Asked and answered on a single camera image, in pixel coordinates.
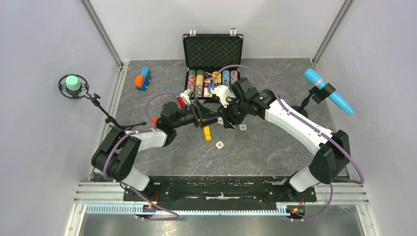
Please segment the black poker chip case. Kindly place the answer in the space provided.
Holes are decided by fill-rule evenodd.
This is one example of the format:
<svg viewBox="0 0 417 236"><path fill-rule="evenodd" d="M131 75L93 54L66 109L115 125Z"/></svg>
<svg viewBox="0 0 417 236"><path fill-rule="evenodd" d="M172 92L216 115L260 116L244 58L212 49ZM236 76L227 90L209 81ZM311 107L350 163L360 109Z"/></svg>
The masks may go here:
<svg viewBox="0 0 417 236"><path fill-rule="evenodd" d="M236 33L235 28L229 34L197 34L192 30L182 36L182 43L187 68L185 89L195 89L196 83L189 82L189 78L197 78L199 70L207 79L209 73L241 63L243 34Z"/></svg>

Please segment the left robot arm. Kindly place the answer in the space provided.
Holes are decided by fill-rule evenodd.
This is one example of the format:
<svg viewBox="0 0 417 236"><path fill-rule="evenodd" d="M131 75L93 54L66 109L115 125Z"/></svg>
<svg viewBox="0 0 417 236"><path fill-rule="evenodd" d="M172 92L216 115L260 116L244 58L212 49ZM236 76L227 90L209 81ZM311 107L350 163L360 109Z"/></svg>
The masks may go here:
<svg viewBox="0 0 417 236"><path fill-rule="evenodd" d="M91 165L100 170L105 178L123 182L135 188L135 193L142 200L149 200L154 196L154 186L149 184L147 175L134 167L137 153L170 145L179 127L192 124L203 128L216 123L218 118L217 112L199 100L185 109L180 109L175 102L167 102L151 129L126 131L113 127L92 156Z"/></svg>

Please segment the red 100 poker chip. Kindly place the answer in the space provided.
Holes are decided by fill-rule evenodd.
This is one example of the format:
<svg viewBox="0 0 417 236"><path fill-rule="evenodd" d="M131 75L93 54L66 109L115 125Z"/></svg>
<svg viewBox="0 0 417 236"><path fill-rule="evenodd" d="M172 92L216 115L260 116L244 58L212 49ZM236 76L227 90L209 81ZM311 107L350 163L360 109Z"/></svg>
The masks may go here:
<svg viewBox="0 0 417 236"><path fill-rule="evenodd" d="M247 130L247 125L246 124L240 124L238 127L239 127L240 131L246 131Z"/></svg>

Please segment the yellow arch block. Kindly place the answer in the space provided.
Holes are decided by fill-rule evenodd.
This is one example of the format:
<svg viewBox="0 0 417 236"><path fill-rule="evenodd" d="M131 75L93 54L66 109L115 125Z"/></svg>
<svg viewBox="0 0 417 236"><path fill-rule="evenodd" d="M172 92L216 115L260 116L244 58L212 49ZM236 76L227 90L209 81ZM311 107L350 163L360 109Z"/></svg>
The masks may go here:
<svg viewBox="0 0 417 236"><path fill-rule="evenodd" d="M212 137L211 137L211 132L210 132L209 126L204 127L203 131L204 131L205 140L206 141L211 141Z"/></svg>

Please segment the blue orange toy car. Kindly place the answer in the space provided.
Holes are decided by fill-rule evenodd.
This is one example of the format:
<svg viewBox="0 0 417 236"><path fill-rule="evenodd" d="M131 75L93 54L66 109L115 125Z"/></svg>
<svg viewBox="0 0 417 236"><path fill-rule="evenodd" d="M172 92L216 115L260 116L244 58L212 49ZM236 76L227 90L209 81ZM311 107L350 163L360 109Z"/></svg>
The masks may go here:
<svg viewBox="0 0 417 236"><path fill-rule="evenodd" d="M137 90L146 91L151 82L150 79L150 68L143 67L140 74L135 78L135 86Z"/></svg>

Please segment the green microphone on stand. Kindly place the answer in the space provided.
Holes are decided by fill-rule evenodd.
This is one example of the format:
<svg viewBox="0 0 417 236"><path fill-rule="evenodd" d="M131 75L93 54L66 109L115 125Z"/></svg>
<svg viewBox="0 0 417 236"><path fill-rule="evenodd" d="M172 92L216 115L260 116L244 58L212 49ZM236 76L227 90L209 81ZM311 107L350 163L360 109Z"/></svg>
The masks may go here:
<svg viewBox="0 0 417 236"><path fill-rule="evenodd" d="M89 100L95 107L97 107L106 117L105 123L112 124L113 126L120 128L122 130L132 130L136 126L146 125L147 122L141 122L131 125L121 125L119 124L116 119L111 116L102 106L100 103L101 97L97 93L90 94L89 93L89 83L88 81L81 75L77 74L67 74L60 78L58 81L58 90L62 96L70 100L80 100L80 99L87 99Z"/></svg>

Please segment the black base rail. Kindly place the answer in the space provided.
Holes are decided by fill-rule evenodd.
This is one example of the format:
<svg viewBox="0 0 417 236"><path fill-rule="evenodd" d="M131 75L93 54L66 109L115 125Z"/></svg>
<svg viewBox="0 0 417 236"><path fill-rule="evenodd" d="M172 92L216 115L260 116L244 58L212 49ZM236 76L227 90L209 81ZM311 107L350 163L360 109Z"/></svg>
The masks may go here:
<svg viewBox="0 0 417 236"><path fill-rule="evenodd" d="M314 203L315 189L287 190L286 176L150 176L142 192L169 210L274 210L276 203Z"/></svg>

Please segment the blue microphone on stand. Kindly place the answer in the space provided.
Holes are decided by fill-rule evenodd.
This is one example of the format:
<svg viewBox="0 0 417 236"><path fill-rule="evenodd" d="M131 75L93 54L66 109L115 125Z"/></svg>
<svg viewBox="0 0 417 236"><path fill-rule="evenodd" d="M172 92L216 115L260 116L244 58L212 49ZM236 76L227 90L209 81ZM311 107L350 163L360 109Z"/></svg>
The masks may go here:
<svg viewBox="0 0 417 236"><path fill-rule="evenodd" d="M306 98L303 99L299 106L292 106L294 110L308 118L308 113L305 110L305 107L310 102L310 99L313 99L317 104L320 104L328 98L347 114L354 114L354 111L349 103L337 93L336 88L330 83L326 82L314 69L306 70L304 77L309 83L313 85L313 87L309 90L309 94Z"/></svg>

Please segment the red blue lego block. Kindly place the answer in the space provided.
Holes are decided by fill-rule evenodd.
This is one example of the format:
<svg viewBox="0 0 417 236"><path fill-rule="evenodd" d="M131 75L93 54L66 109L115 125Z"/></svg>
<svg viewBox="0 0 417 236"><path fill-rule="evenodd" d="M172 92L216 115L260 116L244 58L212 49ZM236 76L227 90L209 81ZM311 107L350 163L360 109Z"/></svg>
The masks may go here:
<svg viewBox="0 0 417 236"><path fill-rule="evenodd" d="M176 99L177 99L180 107L183 109L185 107L185 103L184 103L182 97L180 95L176 95Z"/></svg>

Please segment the yellow dealer button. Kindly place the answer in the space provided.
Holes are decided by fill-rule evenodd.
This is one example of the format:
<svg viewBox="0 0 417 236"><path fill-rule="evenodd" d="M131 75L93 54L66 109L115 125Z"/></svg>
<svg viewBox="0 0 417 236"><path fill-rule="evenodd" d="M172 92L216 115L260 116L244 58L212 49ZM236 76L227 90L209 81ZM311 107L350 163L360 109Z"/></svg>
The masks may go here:
<svg viewBox="0 0 417 236"><path fill-rule="evenodd" d="M222 83L222 74L221 73L219 73L218 71L214 71L214 72L212 72L212 76L215 78L215 83L216 84Z"/></svg>

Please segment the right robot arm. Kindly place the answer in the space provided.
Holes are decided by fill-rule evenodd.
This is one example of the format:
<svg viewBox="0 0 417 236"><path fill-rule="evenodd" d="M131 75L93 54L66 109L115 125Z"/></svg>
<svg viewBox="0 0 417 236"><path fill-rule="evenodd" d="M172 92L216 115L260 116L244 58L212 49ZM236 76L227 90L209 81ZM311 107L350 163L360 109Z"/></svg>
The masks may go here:
<svg viewBox="0 0 417 236"><path fill-rule="evenodd" d="M237 127L247 115L258 116L285 130L314 155L307 167L287 180L284 187L287 199L298 200L307 188L317 183L332 183L349 164L349 137L344 131L334 133L315 124L270 89L258 92L247 78L242 78L231 87L216 86L210 91L220 99L218 112L225 128Z"/></svg>

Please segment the red poker chip near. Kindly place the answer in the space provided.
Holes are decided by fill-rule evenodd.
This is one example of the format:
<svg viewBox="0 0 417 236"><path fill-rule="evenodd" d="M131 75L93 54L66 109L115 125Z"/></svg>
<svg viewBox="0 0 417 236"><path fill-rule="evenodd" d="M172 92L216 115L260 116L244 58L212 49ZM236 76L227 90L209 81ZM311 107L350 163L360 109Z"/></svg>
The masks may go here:
<svg viewBox="0 0 417 236"><path fill-rule="evenodd" d="M216 142L215 146L218 149L222 149L225 145L222 141L218 141L218 142Z"/></svg>

